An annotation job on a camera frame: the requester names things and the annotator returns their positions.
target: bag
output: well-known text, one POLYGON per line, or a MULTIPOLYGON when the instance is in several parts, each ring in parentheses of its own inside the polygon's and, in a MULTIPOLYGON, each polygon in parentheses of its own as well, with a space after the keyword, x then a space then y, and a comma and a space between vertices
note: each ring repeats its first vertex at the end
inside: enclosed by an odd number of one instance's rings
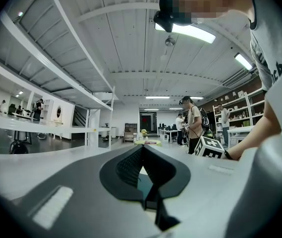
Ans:
POLYGON ((203 130, 210 129, 210 123, 206 111, 203 108, 198 108, 201 114, 201 127, 203 130))

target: fluorescent light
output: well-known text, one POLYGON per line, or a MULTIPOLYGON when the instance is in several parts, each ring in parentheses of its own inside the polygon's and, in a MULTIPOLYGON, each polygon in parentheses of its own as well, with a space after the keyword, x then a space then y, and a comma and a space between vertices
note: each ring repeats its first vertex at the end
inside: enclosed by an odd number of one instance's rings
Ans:
POLYGON ((146 99, 169 99, 169 96, 146 96, 146 99))
POLYGON ((190 97, 192 100, 202 100, 204 97, 190 97))
MULTIPOLYGON (((155 23, 155 29, 165 31, 159 24, 155 23)), ((194 26, 178 26, 176 24, 172 27, 172 32, 178 34, 185 34, 191 37, 198 38, 208 43, 212 43, 215 40, 215 36, 211 33, 206 32, 198 27, 194 26)))
POLYGON ((238 60, 239 63, 242 64, 247 70, 253 68, 253 66, 241 54, 237 53, 234 58, 238 60))

